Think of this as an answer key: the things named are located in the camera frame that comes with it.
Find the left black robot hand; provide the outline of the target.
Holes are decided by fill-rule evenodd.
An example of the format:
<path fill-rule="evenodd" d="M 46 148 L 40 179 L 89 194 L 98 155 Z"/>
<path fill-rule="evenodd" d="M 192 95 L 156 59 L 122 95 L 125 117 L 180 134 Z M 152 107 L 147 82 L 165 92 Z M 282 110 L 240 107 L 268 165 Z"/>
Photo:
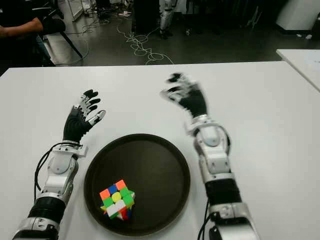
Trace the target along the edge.
<path fill-rule="evenodd" d="M 98 108 L 98 103 L 101 101 L 98 94 L 97 91 L 90 89 L 80 95 L 79 100 L 72 106 L 66 119 L 63 129 L 63 142 L 79 144 L 82 137 L 105 117 L 106 110 L 100 110 L 93 116 L 89 116 L 92 111 Z"/>

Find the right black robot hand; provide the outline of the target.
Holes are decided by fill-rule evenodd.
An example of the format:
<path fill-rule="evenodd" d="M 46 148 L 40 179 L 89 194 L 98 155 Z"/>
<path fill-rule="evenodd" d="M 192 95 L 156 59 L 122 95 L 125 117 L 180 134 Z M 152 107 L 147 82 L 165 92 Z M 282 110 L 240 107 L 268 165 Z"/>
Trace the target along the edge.
<path fill-rule="evenodd" d="M 163 89 L 160 92 L 163 98 L 188 111 L 193 119 L 208 118 L 206 100 L 196 81 L 190 80 L 184 73 L 176 72 L 166 82 L 175 86 Z"/>

